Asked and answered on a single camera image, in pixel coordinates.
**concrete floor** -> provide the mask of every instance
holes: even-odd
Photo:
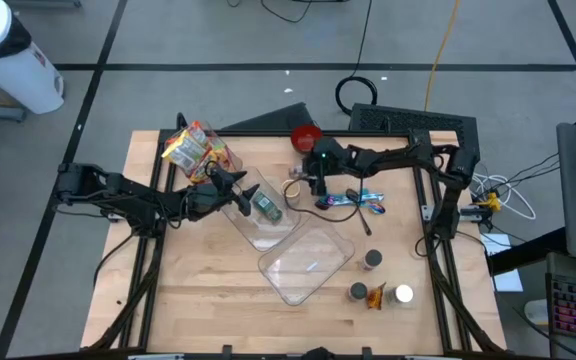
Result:
[[[84,0],[82,9],[14,5],[38,46],[57,64],[95,64],[119,0]],[[304,4],[267,0],[286,16]],[[576,40],[576,1],[558,1]],[[368,2],[314,4],[299,24],[265,12],[257,0],[230,8],[225,0],[128,0],[109,63],[354,63]],[[451,1],[374,0],[363,63],[434,60]],[[463,0],[442,63],[575,64],[547,1]],[[22,124],[0,121],[0,332],[35,239],[57,165],[93,77],[62,71],[65,105],[30,115]],[[121,171],[133,130],[171,128],[183,111],[220,128],[304,101],[324,129],[344,129],[348,117],[333,91],[349,71],[105,71],[75,161]],[[428,72],[360,71],[379,89],[380,105],[422,109]],[[368,102],[349,85],[345,102]],[[555,125],[576,121],[574,72],[440,71],[430,111],[478,119],[482,162],[511,175],[556,152]],[[533,238],[563,225],[557,173],[522,183],[536,221],[502,212],[495,223]],[[58,215],[52,224],[8,356],[78,348],[101,257],[105,221]],[[543,298],[543,264],[520,271],[525,291],[503,294],[502,322],[510,349],[548,355],[547,343],[513,314]]]

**yellow clip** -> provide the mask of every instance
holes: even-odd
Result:
[[[485,206],[487,208],[490,208],[490,210],[492,210],[492,212],[501,211],[501,202],[499,201],[499,198],[497,197],[497,193],[494,193],[494,192],[488,193],[488,200],[475,203],[475,205]]]

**white cable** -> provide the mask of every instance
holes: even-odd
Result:
[[[484,184],[484,181],[488,181],[488,182],[496,182],[496,183],[500,183],[503,184],[501,186],[507,186],[508,187],[508,196],[506,197],[505,200],[503,199],[499,199],[499,202],[501,203],[501,206],[507,208],[508,210],[514,212],[515,214],[528,219],[528,220],[536,220],[537,219],[537,214],[535,213],[535,210],[533,210],[532,206],[530,206],[530,203],[528,202],[528,200],[526,200],[525,197],[523,197],[523,195],[521,195],[519,193],[519,191],[515,190],[515,188],[513,188],[513,186],[511,184],[508,184],[508,178],[506,178],[505,176],[502,175],[490,175],[490,176],[486,176],[486,175],[481,175],[481,174],[477,174],[474,173],[474,177],[473,180],[475,180],[477,182],[477,184],[479,184],[479,186],[477,186],[477,190],[476,190],[476,195],[481,194],[483,192],[485,192],[486,190],[486,186]],[[515,208],[513,208],[512,206],[508,205],[508,202],[510,201],[510,197],[512,194],[517,195],[517,197],[519,197],[519,200],[524,203],[524,205],[526,205],[526,207],[528,208],[528,210],[530,211],[530,215],[526,215],[518,210],[516,210]]]

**red bowl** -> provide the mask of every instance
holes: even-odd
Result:
[[[322,136],[321,129],[315,125],[302,125],[292,131],[290,141],[298,153],[307,154]]]

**candy wrapper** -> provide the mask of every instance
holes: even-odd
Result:
[[[386,283],[381,284],[378,288],[370,290],[366,297],[366,304],[369,309],[381,310],[381,300],[384,297],[384,287]]]
[[[238,170],[237,159],[209,125],[194,121],[166,141],[162,157],[179,166],[186,177],[195,184],[208,180],[206,169],[219,165],[225,170]]]

